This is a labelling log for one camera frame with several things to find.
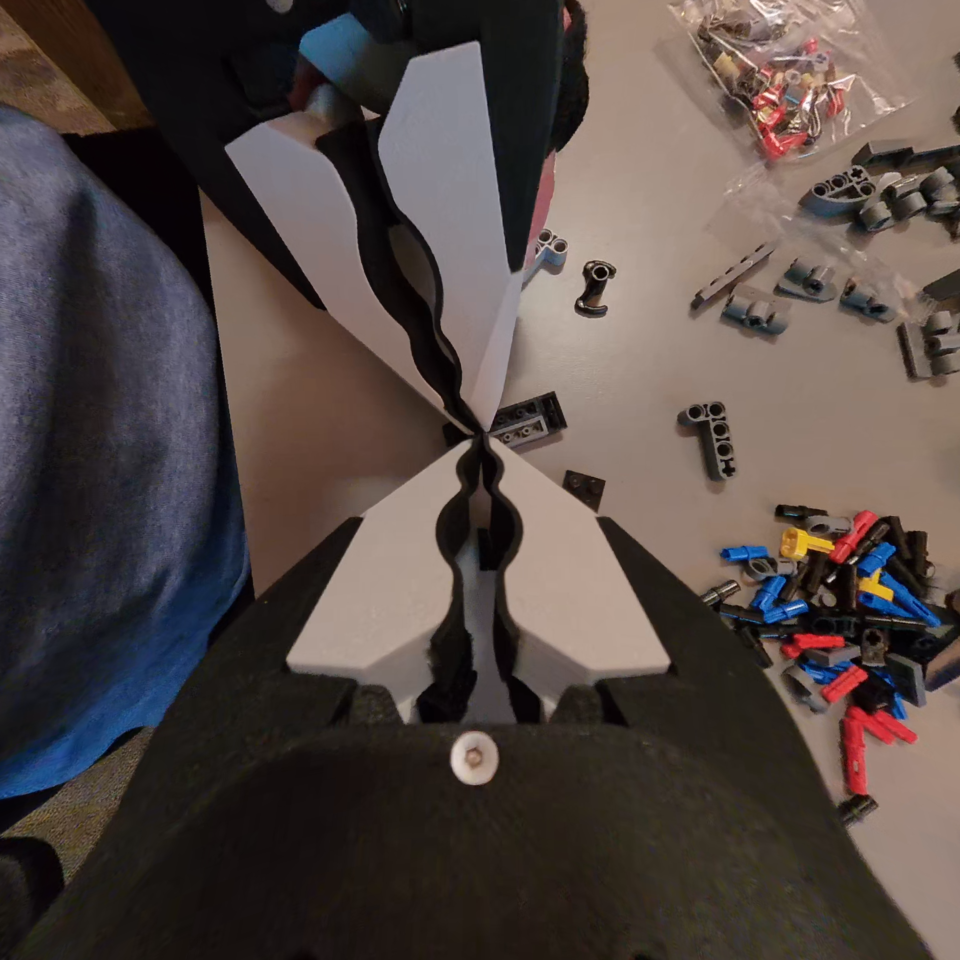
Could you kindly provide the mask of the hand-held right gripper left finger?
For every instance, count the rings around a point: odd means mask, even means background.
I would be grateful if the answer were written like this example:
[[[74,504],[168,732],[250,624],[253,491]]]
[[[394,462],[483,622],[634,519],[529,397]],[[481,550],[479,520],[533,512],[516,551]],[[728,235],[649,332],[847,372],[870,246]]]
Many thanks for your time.
[[[472,658],[457,554],[470,532],[480,438],[366,510],[286,657],[291,672],[390,693],[403,722]]]

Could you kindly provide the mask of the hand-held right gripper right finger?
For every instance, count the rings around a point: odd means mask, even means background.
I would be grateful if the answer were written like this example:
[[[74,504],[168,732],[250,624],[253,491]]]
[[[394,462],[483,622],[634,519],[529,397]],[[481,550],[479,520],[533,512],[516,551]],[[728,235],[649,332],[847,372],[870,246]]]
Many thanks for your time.
[[[571,687],[666,674],[671,659],[591,509],[499,440],[484,442],[493,650],[517,722]]]

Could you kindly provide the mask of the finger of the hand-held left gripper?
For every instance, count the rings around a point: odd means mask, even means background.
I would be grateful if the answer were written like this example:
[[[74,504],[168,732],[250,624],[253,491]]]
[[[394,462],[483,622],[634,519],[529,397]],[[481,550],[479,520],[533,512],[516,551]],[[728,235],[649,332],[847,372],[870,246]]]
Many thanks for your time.
[[[297,112],[255,126],[226,152],[323,309],[467,434],[479,424],[427,297],[397,258],[401,220],[374,160],[372,124],[330,127]]]
[[[460,397],[485,429],[498,412],[522,294],[492,141],[480,44],[413,57],[378,153],[396,206],[438,267],[440,329],[460,362]]]

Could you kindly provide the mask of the black lego plate assembly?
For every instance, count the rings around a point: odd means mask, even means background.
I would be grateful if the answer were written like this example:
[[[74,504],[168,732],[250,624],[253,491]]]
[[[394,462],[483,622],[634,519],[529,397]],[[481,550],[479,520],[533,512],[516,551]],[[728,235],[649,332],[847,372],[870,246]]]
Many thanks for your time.
[[[453,414],[442,411],[444,423],[441,437],[444,447],[452,450],[464,442],[472,443],[479,436],[457,420]],[[542,393],[501,407],[483,435],[497,439],[503,446],[516,450],[551,438],[568,428],[568,422],[558,396],[554,391]]]

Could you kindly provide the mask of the pile of coloured lego pins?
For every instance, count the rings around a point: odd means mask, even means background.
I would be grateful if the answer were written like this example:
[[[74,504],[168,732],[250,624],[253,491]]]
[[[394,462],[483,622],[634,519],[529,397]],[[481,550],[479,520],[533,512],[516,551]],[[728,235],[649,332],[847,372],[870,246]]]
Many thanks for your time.
[[[870,741],[918,740],[910,709],[958,683],[958,589],[944,590],[930,533],[895,514],[831,515],[779,504],[775,550],[726,546],[721,561],[737,575],[699,596],[761,669],[781,659],[780,678],[811,714],[839,716],[845,827],[878,807],[867,772]]]

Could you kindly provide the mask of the dark grey lego L beam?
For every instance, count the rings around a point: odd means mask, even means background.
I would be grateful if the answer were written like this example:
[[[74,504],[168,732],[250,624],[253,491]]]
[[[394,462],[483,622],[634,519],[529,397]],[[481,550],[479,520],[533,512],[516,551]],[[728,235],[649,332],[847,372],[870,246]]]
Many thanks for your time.
[[[711,481],[724,483],[737,475],[737,456],[723,402],[714,400],[686,406],[678,412],[677,422],[697,432],[704,467]]]

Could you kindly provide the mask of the thin grey lego beam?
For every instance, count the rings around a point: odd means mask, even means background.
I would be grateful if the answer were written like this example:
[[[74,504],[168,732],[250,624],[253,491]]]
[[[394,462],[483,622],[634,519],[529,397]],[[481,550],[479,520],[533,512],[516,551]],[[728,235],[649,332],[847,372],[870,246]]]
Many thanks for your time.
[[[730,267],[706,283],[692,297],[689,309],[700,310],[708,302],[716,299],[725,290],[733,288],[755,267],[766,261],[777,248],[777,242],[765,242],[739,258]]]

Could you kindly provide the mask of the clear bag of lego pieces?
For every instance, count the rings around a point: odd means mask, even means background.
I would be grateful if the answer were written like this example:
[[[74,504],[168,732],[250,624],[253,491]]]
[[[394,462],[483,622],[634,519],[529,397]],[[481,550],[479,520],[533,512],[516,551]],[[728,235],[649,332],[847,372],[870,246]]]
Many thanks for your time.
[[[672,1],[657,48],[671,76],[737,148],[798,162],[906,108],[916,83],[862,1]]]

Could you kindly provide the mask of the torn clear plastic bag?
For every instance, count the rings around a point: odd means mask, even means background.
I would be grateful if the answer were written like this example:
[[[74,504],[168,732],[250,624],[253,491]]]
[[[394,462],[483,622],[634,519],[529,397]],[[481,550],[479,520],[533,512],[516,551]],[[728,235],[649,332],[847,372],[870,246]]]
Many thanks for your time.
[[[781,234],[801,216],[797,199],[782,186],[777,175],[755,163],[727,182],[717,214],[724,221]]]

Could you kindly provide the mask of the cluster of dark grey pieces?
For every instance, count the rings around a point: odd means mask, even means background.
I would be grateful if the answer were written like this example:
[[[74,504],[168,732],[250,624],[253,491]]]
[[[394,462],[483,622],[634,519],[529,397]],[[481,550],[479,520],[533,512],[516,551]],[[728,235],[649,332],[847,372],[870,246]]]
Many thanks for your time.
[[[903,141],[866,143],[843,169],[802,193],[792,226],[780,234],[757,228],[758,246],[776,242],[774,252],[701,309],[722,302],[726,319],[776,338],[787,328],[790,304],[838,306],[895,327],[909,379],[958,378],[958,270],[917,288],[867,248],[915,221],[942,225],[958,243],[958,153],[958,144],[917,150]]]

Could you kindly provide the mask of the person's blue sweater torso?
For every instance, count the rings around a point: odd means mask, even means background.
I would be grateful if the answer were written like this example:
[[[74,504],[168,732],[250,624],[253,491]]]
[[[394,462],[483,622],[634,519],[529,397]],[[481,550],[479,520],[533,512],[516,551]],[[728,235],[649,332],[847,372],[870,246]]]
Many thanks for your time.
[[[218,338],[174,251],[2,106],[1,796],[157,725],[249,574]]]

